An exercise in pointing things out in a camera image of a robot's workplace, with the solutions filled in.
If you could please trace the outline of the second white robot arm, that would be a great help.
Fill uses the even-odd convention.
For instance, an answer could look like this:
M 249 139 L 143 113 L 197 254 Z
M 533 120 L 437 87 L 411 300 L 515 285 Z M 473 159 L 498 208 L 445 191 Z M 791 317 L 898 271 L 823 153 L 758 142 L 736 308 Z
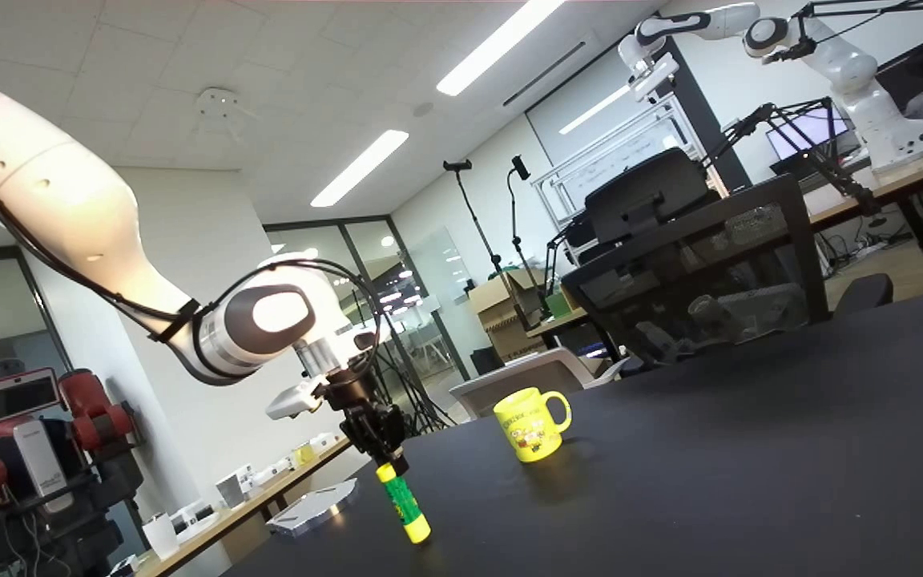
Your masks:
M 877 61 L 832 32 L 813 4 L 791 16 L 767 16 L 755 0 L 646 16 L 619 41 L 634 88 L 661 75 L 661 50 L 673 36 L 736 39 L 762 65 L 802 61 L 827 80 L 874 171 L 923 156 L 923 119 L 901 113 L 874 80 Z

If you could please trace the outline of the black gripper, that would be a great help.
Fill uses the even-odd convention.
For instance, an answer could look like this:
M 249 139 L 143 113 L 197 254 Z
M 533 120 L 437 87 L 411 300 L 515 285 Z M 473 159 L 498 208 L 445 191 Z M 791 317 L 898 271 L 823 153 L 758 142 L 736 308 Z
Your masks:
M 370 460 L 404 457 L 408 415 L 379 398 L 379 377 L 367 365 L 331 370 L 324 401 L 343 414 L 338 429 Z

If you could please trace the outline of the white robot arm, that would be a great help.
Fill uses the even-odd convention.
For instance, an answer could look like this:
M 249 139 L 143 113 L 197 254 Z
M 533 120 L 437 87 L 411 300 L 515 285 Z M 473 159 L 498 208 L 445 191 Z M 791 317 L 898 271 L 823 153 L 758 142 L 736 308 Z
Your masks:
M 267 255 L 211 300 L 143 254 L 130 186 L 73 133 L 0 92 L 0 228 L 88 287 L 201 385 L 226 386 L 291 347 L 333 340 L 343 311 L 324 259 Z

